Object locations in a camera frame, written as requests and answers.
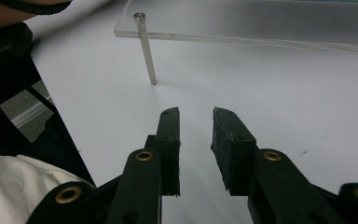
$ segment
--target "white shirt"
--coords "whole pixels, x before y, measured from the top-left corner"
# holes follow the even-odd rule
[[[0,224],[24,224],[49,191],[69,181],[86,182],[33,158],[0,156]]]

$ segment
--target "transparent plastic panel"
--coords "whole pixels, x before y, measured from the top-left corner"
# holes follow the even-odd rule
[[[358,0],[130,0],[116,36],[139,37],[137,12],[150,39],[358,51]]]

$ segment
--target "table surface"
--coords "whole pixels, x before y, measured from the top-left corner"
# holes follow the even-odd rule
[[[113,33],[125,4],[76,0],[27,21],[34,62],[98,186],[122,173],[174,106],[182,196],[163,198],[162,223],[251,223],[210,150],[215,106],[236,112],[260,148],[288,155],[311,183],[338,193],[358,182],[358,53],[152,40],[152,86],[139,39]]]

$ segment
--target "black wristband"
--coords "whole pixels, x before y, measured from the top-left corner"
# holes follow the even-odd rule
[[[21,2],[20,0],[0,0],[0,4],[36,15],[52,15],[59,13],[69,7],[71,2],[64,2],[51,6],[41,6],[32,3]]]

